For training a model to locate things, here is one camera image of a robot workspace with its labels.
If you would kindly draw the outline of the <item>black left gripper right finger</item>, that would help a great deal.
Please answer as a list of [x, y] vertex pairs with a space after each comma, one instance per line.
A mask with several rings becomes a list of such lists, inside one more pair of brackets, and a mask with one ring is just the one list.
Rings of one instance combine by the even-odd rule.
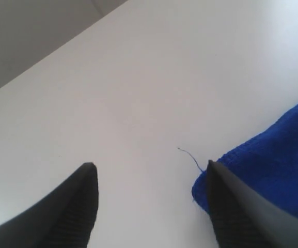
[[298, 247], [298, 218], [276, 207], [222, 163], [206, 170], [209, 216], [219, 247]]

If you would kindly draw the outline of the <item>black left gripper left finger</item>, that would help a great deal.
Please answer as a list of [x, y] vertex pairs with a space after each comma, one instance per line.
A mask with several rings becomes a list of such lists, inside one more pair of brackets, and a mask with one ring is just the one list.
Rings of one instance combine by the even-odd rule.
[[0, 247], [87, 247], [98, 207], [97, 168], [84, 163], [42, 200], [0, 225]]

